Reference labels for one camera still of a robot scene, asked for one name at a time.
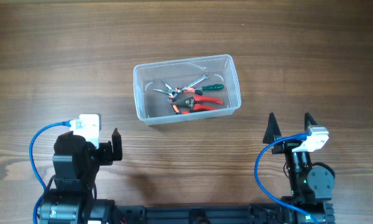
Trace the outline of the green handled screwdriver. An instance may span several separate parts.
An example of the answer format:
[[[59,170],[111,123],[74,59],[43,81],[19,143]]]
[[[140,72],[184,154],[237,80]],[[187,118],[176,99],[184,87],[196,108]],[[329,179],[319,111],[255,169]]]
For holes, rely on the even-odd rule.
[[[203,91],[217,91],[217,90],[222,90],[223,88],[224,88],[223,84],[208,85],[208,86],[203,86],[201,88],[195,88],[195,93],[202,94]]]

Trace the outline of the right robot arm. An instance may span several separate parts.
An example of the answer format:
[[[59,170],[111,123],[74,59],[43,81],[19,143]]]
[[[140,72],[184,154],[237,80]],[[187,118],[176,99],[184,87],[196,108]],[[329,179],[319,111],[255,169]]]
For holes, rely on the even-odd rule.
[[[334,208],[329,201],[335,185],[335,172],[322,162],[312,162],[310,154],[321,149],[329,139],[329,131],[305,114],[305,131],[282,137],[273,113],[269,114],[263,143],[254,166],[254,177],[260,189],[275,203],[264,208],[262,215],[269,223],[334,223]],[[283,154],[283,172],[290,183],[291,196],[276,198],[259,180],[259,161],[264,153]]]

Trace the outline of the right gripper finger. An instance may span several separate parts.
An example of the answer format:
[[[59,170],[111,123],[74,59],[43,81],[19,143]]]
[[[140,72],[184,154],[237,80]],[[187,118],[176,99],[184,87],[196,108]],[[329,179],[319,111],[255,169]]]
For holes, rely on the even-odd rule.
[[[274,113],[269,114],[269,119],[268,119],[268,124],[267,124],[267,129],[264,134],[264,138],[262,142],[264,144],[270,144],[273,143],[274,141],[280,139],[282,137],[282,134],[280,132],[280,128],[278,125],[278,122],[275,118]]]
[[[304,130],[307,131],[309,127],[316,126],[317,122],[314,120],[312,115],[309,112],[305,113],[305,118],[304,118]]]

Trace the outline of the orange black needle-nose pliers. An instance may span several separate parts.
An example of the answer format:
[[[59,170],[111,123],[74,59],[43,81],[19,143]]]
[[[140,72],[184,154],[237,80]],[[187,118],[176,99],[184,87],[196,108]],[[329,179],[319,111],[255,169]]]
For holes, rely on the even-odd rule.
[[[193,87],[188,88],[188,89],[184,90],[181,93],[177,93],[177,89],[179,89],[179,88],[173,89],[164,80],[162,80],[162,81],[163,81],[164,85],[168,88],[168,90],[158,90],[158,89],[155,89],[155,88],[154,88],[154,90],[169,95],[169,99],[168,99],[169,103],[175,102],[176,99],[177,99],[177,97],[180,96],[182,93],[194,93],[194,94],[197,94],[197,93],[195,93],[195,88],[193,88]]]

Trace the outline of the clear plastic storage container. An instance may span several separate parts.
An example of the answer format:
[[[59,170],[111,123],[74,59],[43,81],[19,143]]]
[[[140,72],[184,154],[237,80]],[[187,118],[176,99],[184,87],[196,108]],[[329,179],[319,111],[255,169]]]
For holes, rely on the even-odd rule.
[[[138,118],[149,126],[231,115],[241,106],[228,54],[137,65],[134,98]]]

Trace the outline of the silver combination wrench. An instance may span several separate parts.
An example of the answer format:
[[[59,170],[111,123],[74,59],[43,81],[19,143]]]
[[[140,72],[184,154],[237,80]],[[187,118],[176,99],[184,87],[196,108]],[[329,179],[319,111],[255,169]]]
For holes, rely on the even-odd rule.
[[[205,79],[207,79],[207,78],[208,78],[207,75],[203,75],[203,76],[200,77],[199,79],[197,79],[197,80],[193,81],[192,83],[190,83],[190,84],[184,86],[183,88],[179,88],[179,89],[177,89],[177,93],[181,93],[181,92],[183,92],[184,90],[193,87],[193,86],[196,85],[197,83],[202,82],[203,80],[205,80]]]

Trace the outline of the red handled cutting pliers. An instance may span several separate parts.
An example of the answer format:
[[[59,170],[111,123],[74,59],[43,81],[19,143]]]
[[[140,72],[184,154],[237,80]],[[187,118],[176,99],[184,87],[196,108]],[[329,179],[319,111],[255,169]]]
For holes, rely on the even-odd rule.
[[[200,111],[211,111],[217,109],[213,106],[205,105],[205,103],[216,103],[221,105],[223,104],[223,101],[220,98],[194,95],[181,100],[173,101],[171,102],[171,105],[175,110],[176,114],[189,114]]]

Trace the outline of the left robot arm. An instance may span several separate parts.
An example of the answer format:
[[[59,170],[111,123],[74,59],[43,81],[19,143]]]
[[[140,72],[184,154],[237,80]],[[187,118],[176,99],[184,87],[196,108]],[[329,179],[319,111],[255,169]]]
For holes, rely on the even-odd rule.
[[[114,200],[96,198],[96,175],[101,166],[122,159],[121,135],[115,129],[112,140],[88,142],[72,131],[60,135],[54,144],[50,178],[34,215],[40,223],[124,223]]]

